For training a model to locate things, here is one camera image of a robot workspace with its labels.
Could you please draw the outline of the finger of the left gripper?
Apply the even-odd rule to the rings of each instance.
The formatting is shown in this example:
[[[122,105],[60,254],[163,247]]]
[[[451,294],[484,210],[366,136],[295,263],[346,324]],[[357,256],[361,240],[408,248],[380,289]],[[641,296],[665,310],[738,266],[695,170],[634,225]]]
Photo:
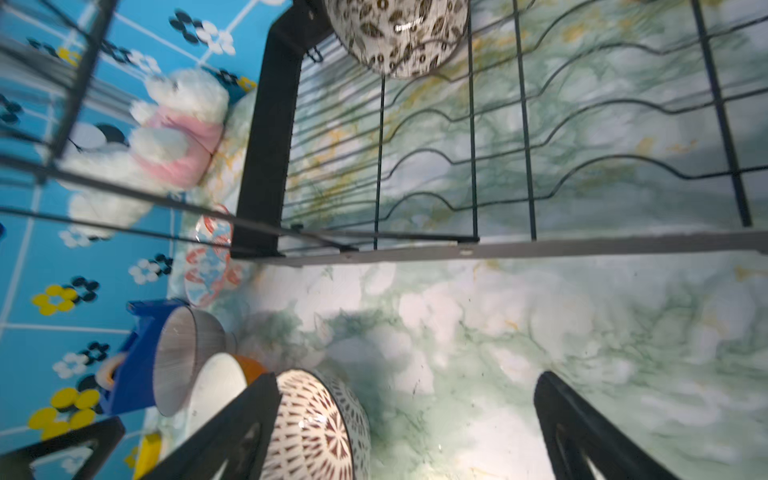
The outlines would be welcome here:
[[[1,455],[2,479],[35,479],[33,465],[42,459],[75,449],[86,451],[82,465],[72,479],[94,479],[125,435],[118,417],[88,425],[54,438]]]

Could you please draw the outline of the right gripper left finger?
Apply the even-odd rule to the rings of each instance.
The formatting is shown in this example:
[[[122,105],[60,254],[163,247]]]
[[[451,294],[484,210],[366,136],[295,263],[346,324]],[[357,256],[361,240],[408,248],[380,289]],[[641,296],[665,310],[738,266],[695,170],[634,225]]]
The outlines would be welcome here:
[[[259,479],[280,401],[276,375],[261,375],[145,477]]]

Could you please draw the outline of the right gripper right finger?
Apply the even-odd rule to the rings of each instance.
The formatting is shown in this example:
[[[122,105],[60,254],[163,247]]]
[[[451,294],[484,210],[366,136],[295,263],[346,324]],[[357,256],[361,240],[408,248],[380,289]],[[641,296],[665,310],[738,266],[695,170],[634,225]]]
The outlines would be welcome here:
[[[674,479],[552,371],[537,379],[533,402],[557,479]]]

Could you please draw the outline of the black white leaf bowl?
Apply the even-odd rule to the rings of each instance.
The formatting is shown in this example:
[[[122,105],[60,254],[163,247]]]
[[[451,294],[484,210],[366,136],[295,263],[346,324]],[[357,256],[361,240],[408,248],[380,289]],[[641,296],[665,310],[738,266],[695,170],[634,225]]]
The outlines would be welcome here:
[[[442,66],[465,39],[467,0],[329,0],[330,24],[347,52],[393,79],[424,76]]]

